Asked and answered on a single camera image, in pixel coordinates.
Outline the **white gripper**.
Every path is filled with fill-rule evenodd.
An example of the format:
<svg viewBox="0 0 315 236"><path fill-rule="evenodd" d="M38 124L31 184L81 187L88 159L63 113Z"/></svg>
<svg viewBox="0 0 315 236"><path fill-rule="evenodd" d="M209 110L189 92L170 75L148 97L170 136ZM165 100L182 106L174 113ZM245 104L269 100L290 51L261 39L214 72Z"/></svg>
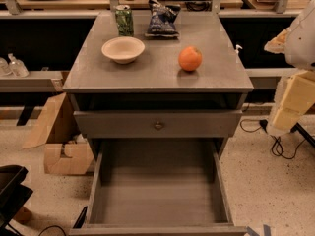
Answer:
<svg viewBox="0 0 315 236"><path fill-rule="evenodd" d="M315 0L284 29L268 41L264 50L284 54L285 61L304 69L282 77L276 87L275 104L268 118L267 133L282 136L290 132L299 119L315 104Z"/></svg>

